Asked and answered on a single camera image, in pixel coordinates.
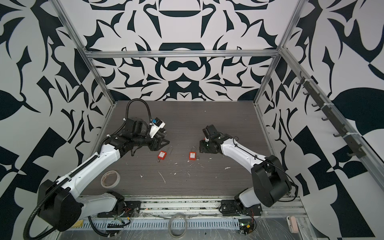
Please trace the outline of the red padlock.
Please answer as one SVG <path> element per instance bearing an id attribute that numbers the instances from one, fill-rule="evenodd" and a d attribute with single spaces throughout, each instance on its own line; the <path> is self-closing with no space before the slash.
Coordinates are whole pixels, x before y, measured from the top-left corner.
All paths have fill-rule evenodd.
<path id="1" fill-rule="evenodd" d="M 168 155 L 172 153 L 173 146 L 168 146 L 166 150 L 160 150 L 158 154 L 158 162 L 161 162 L 166 159 Z"/>
<path id="2" fill-rule="evenodd" d="M 196 151 L 195 146 L 191 147 L 191 150 L 189 152 L 189 160 L 190 161 L 196 161 L 197 160 L 197 151 Z"/>

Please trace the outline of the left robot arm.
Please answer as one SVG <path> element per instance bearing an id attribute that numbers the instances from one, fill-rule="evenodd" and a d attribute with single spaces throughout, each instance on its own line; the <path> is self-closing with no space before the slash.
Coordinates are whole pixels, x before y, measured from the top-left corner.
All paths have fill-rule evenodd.
<path id="1" fill-rule="evenodd" d="M 81 197 L 84 189 L 107 167 L 117 162 L 126 153 L 132 155 L 147 146 L 150 151 L 159 151 L 170 142 L 165 139 L 166 123 L 149 117 L 150 122 L 129 118 L 133 99 L 128 102 L 123 124 L 113 134 L 107 135 L 99 144 L 97 151 L 77 168 L 55 181 L 46 180 L 38 189 L 38 204 L 29 216 L 23 238 L 41 240 L 54 231 L 64 232 L 78 220 L 98 213 L 121 213 L 124 197 L 114 191 L 98 196 Z M 35 217 L 51 226 L 51 229 L 30 235 Z"/>

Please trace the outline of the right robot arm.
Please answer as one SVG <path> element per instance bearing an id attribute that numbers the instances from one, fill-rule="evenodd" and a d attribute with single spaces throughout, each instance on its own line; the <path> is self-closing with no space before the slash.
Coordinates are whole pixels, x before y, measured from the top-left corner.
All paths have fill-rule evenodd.
<path id="1" fill-rule="evenodd" d="M 253 186 L 235 197 L 240 207 L 248 209 L 259 204 L 271 207 L 277 202 L 296 200 L 298 187 L 276 156 L 258 154 L 240 144 L 238 137 L 221 133 L 214 125 L 206 126 L 203 133 L 205 138 L 200 141 L 200 153 L 227 156 L 251 174 Z"/>

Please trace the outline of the clear tape roll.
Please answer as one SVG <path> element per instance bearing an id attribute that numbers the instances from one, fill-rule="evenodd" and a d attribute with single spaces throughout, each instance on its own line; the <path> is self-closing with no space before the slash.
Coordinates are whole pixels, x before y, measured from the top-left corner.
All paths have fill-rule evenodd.
<path id="1" fill-rule="evenodd" d="M 121 180 L 121 176 L 117 171 L 108 171 L 101 178 L 101 186 L 105 189 L 115 188 Z"/>

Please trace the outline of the green lit circuit board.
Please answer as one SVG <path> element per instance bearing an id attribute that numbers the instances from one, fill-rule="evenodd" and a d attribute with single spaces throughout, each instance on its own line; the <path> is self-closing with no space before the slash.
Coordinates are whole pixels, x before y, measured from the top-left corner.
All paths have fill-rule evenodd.
<path id="1" fill-rule="evenodd" d="M 257 228 L 255 219 L 251 218 L 249 222 L 241 222 L 239 226 L 239 232 L 242 235 L 249 235 Z"/>

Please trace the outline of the yellow connector block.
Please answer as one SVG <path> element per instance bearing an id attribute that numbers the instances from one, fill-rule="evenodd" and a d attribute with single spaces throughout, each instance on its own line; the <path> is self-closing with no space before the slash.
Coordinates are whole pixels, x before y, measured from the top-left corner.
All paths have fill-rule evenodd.
<path id="1" fill-rule="evenodd" d="M 83 225 L 84 225 L 84 220 L 79 220 L 79 221 L 77 221 L 73 226 L 72 226 L 72 228 L 82 228 L 83 227 Z"/>

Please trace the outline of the pink small device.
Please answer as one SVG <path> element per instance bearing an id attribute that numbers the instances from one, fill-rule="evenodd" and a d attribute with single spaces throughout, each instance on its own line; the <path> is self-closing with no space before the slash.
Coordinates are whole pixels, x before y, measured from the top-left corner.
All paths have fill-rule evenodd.
<path id="1" fill-rule="evenodd" d="M 296 217 L 294 216 L 287 216 L 286 217 L 287 224 L 289 227 L 289 230 L 292 234 L 298 234 L 299 233 L 299 227 Z"/>

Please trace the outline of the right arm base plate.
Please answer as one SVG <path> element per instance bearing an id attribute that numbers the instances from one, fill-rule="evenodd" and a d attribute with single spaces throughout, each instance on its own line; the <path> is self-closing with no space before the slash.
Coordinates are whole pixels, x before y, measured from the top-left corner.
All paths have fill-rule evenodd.
<path id="1" fill-rule="evenodd" d="M 240 215 L 261 216 L 262 211 L 261 204 L 245 207 L 240 200 L 221 200 L 219 206 L 219 212 L 226 217 Z"/>

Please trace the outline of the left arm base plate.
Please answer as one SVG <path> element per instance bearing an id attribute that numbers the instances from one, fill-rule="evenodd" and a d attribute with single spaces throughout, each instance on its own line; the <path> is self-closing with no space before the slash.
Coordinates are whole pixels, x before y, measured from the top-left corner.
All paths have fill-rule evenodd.
<path id="1" fill-rule="evenodd" d="M 98 218 L 112 218 L 118 217 L 133 217 L 140 213 L 141 201 L 124 201 L 118 202 L 117 205 L 110 212 L 103 212 L 97 214 Z"/>

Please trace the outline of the black hook rail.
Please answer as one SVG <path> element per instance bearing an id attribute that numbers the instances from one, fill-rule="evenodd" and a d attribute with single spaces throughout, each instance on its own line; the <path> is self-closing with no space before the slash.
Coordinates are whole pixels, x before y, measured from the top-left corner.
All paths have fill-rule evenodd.
<path id="1" fill-rule="evenodd" d="M 348 127 L 347 121 L 344 117 L 342 117 L 342 114 L 336 106 L 331 103 L 329 98 L 318 87 L 316 82 L 313 79 L 306 79 L 302 75 L 302 72 L 300 72 L 300 81 L 297 85 L 302 85 L 306 90 L 304 95 L 311 96 L 315 101 L 315 104 L 312 104 L 312 106 L 323 112 L 325 118 L 322 118 L 322 121 L 329 121 L 333 125 L 337 131 L 337 133 L 333 134 L 333 136 L 335 138 L 342 138 L 349 146 L 352 152 L 347 153 L 347 155 L 349 157 L 357 157 L 359 159 L 365 157 L 367 153 L 364 151 L 361 142 L 357 140 L 358 133 L 353 131 L 351 127 Z"/>

